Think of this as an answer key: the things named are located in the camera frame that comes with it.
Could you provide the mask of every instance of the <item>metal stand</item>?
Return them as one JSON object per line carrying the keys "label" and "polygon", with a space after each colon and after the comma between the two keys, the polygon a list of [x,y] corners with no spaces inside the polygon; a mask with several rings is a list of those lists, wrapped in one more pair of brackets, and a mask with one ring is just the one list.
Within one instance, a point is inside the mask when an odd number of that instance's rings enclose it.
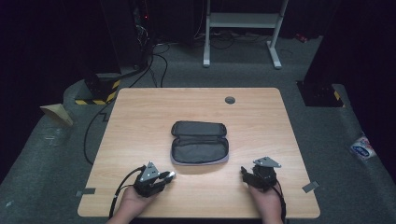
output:
{"label": "metal stand", "polygon": [[257,14],[257,13],[211,13],[210,0],[207,0],[204,67],[210,66],[210,28],[211,27],[240,27],[240,28],[273,28],[274,34],[267,46],[276,69],[282,68],[275,50],[275,44],[279,30],[285,16],[289,0],[283,0],[279,13]]}

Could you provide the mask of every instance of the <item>cable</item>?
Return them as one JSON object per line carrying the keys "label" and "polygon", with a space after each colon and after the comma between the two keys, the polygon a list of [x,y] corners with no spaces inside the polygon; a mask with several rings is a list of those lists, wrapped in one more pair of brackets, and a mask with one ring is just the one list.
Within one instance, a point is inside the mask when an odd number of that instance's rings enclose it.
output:
{"label": "cable", "polygon": [[124,186],[122,186],[122,188],[120,188],[120,189],[125,189],[125,188],[128,188],[128,187],[132,187],[133,185],[124,185]]}
{"label": "cable", "polygon": [[231,38],[229,38],[229,39],[221,39],[221,38],[216,37],[216,39],[219,40],[219,41],[229,41],[229,40],[231,40],[231,44],[228,45],[228,46],[226,46],[226,47],[224,47],[224,48],[216,47],[216,46],[213,45],[212,43],[210,44],[210,46],[211,46],[212,48],[214,48],[214,49],[227,49],[227,48],[230,48],[230,47],[233,45],[234,41],[235,41],[235,39],[233,38],[232,35],[230,35],[230,37],[231,37]]}
{"label": "cable", "polygon": [[136,71],[121,75],[119,77],[101,77],[100,79],[103,80],[103,81],[118,81],[118,80],[121,80],[121,79],[126,78],[126,77],[133,77],[133,76],[143,72],[143,70],[145,70],[146,68],[147,68],[146,66],[142,66]]}
{"label": "cable", "polygon": [[[243,40],[243,39],[238,39],[238,38],[243,38],[243,37],[253,37],[251,40]],[[242,42],[242,43],[259,43],[265,40],[268,40],[268,38],[271,37],[270,35],[257,35],[256,37],[254,36],[248,36],[248,35],[239,35],[235,37],[236,42]]]}
{"label": "cable", "polygon": [[165,62],[165,69],[163,70],[163,77],[161,78],[161,85],[160,85],[160,87],[162,88],[163,87],[163,79],[165,78],[166,70],[168,69],[168,61],[166,61],[166,59],[161,55],[153,54],[153,56],[160,57]]}
{"label": "cable", "polygon": [[166,50],[163,50],[163,51],[160,51],[160,52],[156,52],[156,53],[154,53],[154,54],[162,54],[162,53],[165,53],[166,51],[168,51],[168,50],[171,48],[171,46],[170,46],[169,43],[157,44],[154,48],[157,48],[158,46],[163,46],[163,45],[167,46],[168,48],[167,48]]}
{"label": "cable", "polygon": [[198,49],[200,47],[203,47],[204,45],[205,45],[205,41],[204,40],[199,40],[199,41],[196,41],[196,42],[193,43],[192,48],[193,49]]}
{"label": "cable", "polygon": [[194,38],[198,35],[199,31],[201,30],[201,26],[202,26],[202,21],[204,20],[204,13],[205,13],[205,8],[204,8],[204,0],[202,0],[202,13],[201,13],[201,21],[199,23],[199,27],[197,32],[194,35]]}
{"label": "cable", "polygon": [[285,223],[285,218],[286,218],[286,203],[285,203],[285,198],[283,197],[282,186],[280,186],[279,181],[276,180],[276,183],[279,185],[279,190],[280,190],[280,192],[279,192],[273,185],[270,185],[260,173],[258,173],[258,175],[262,178],[262,181],[263,181],[267,186],[269,186],[271,189],[273,189],[274,192],[277,194],[277,197],[278,197],[279,200],[280,200],[280,208],[281,208],[280,217],[282,218],[283,223]]}
{"label": "cable", "polygon": [[88,158],[88,155],[87,155],[87,138],[88,138],[88,131],[90,130],[91,125],[93,124],[93,121],[96,119],[96,117],[98,117],[98,116],[101,115],[101,114],[104,114],[104,113],[102,113],[102,111],[104,111],[109,105],[113,104],[113,102],[115,102],[115,99],[113,99],[110,103],[108,103],[108,104],[105,105],[101,110],[99,110],[98,113],[96,113],[96,115],[91,119],[90,124],[88,124],[87,130],[85,131],[85,135],[84,135],[84,144],[83,144],[84,157],[85,157],[85,160],[86,160],[90,165],[93,165],[93,162]]}
{"label": "cable", "polygon": [[293,56],[293,52],[291,50],[288,50],[288,49],[281,49],[280,50],[281,54],[284,54],[284,52],[287,52],[289,54],[288,57],[292,57]]}
{"label": "cable", "polygon": [[146,166],[141,166],[139,168],[136,168],[136,169],[132,170],[132,172],[129,173],[127,176],[125,176],[125,178],[121,181],[119,187],[116,190],[116,193],[114,194],[113,202],[111,202],[110,211],[108,212],[108,219],[111,219],[113,217],[114,208],[116,206],[117,198],[119,197],[119,194],[120,194],[121,190],[123,188],[127,187],[127,186],[123,186],[125,181],[129,178],[129,176],[131,176],[132,174],[136,173],[137,171],[142,172],[145,169],[145,167]]}
{"label": "cable", "polygon": [[[143,46],[146,46],[146,44],[147,44],[147,42],[148,42],[148,39],[149,39],[149,32],[148,32],[148,31],[146,30],[146,28],[144,28],[143,26],[141,26],[141,25],[136,25],[136,30],[139,31],[139,29],[140,29],[141,31],[140,31],[139,34],[138,34],[137,40],[138,40],[139,43],[140,43],[140,47],[143,47]],[[141,41],[141,38],[143,37],[143,34],[142,34],[142,33],[146,34],[145,43],[142,43],[142,41]]]}
{"label": "cable", "polygon": [[154,86],[155,86],[155,88],[157,88],[157,87],[158,87],[158,86],[157,86],[157,79],[155,79],[154,71],[152,71],[151,68],[149,69],[149,71],[150,71],[150,73],[151,73],[151,78],[152,78],[152,81],[154,82]]}
{"label": "cable", "polygon": [[[150,67],[152,66],[152,62],[153,60],[151,60],[149,66],[147,67],[146,71],[131,85],[129,86],[129,88],[132,88],[132,86],[139,81],[149,70]],[[110,106],[111,104],[113,104],[116,101],[116,98],[114,98],[110,103],[108,103],[107,105],[105,105],[101,110],[99,110],[98,113],[95,114],[95,116],[93,116],[93,118],[91,119],[90,123],[88,124],[87,130],[85,131],[85,135],[84,135],[84,143],[83,143],[83,152],[84,152],[84,158],[87,161],[87,163],[89,163],[90,165],[93,165],[93,162],[88,158],[88,154],[87,154],[87,138],[88,138],[88,131],[90,130],[93,121],[99,116],[99,115],[104,115],[103,121],[108,121],[108,117],[107,117],[107,113],[103,113],[103,111]]]}
{"label": "cable", "polygon": [[136,84],[136,82],[138,82],[138,81],[150,70],[150,68],[151,68],[151,66],[152,66],[152,62],[154,62],[153,59],[154,59],[154,58],[151,57],[151,62],[149,63],[148,68],[146,69],[146,71],[145,71],[145,72],[142,74],[142,76],[140,76],[134,83],[132,83],[132,85],[130,85],[129,88],[132,88],[132,86],[134,86],[134,84]]}

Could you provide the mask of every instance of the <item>metal bracket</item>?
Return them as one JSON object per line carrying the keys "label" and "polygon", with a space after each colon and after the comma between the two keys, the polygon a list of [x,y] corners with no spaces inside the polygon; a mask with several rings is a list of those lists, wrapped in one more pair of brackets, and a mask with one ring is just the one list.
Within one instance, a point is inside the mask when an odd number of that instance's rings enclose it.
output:
{"label": "metal bracket", "polygon": [[80,198],[83,194],[94,194],[96,189],[84,189],[76,192],[76,197]]}
{"label": "metal bracket", "polygon": [[143,172],[142,176],[139,179],[139,182],[148,181],[150,179],[158,178],[160,176],[160,172],[155,167],[154,163],[150,161],[146,170]]}
{"label": "metal bracket", "polygon": [[259,165],[259,166],[265,166],[265,167],[276,167],[280,168],[282,167],[281,164],[279,164],[277,161],[273,161],[269,157],[263,157],[261,159],[253,161],[254,164]]}
{"label": "metal bracket", "polygon": [[311,191],[313,189],[316,189],[317,187],[319,187],[319,183],[317,181],[313,181],[313,182],[305,185],[303,187],[303,190],[305,191],[305,193],[307,193],[307,192],[309,192],[309,191]]}

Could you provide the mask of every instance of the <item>wooden table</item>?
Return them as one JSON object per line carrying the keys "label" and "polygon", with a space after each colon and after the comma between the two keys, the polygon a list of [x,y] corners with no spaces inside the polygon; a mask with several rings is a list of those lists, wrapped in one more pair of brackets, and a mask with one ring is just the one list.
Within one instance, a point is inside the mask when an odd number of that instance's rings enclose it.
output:
{"label": "wooden table", "polygon": [[[232,96],[234,104],[225,98]],[[207,166],[178,166],[170,161],[178,120],[221,122],[230,143],[228,162]],[[256,218],[259,214],[242,182],[240,167],[251,173],[253,160],[268,156],[279,162],[287,218],[319,216],[315,193],[290,126],[281,95],[273,88],[166,88],[120,90],[78,213],[107,217],[114,192],[133,169],[153,161],[160,172],[175,171],[141,217]],[[137,174],[126,184],[133,184]]]}

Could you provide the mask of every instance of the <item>yellow and black tape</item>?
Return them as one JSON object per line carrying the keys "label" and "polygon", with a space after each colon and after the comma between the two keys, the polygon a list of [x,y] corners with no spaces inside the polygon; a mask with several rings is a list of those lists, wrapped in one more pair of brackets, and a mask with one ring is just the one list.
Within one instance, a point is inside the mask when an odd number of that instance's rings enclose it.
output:
{"label": "yellow and black tape", "polygon": [[334,96],[335,96],[336,104],[340,107],[345,107],[343,101],[341,100],[341,96],[337,91],[334,91]]}
{"label": "yellow and black tape", "polygon": [[115,81],[112,84],[112,87],[107,95],[106,98],[104,99],[76,99],[75,102],[77,105],[106,105],[109,104],[111,101],[114,100],[116,93],[117,93],[117,88],[120,85],[120,80]]}

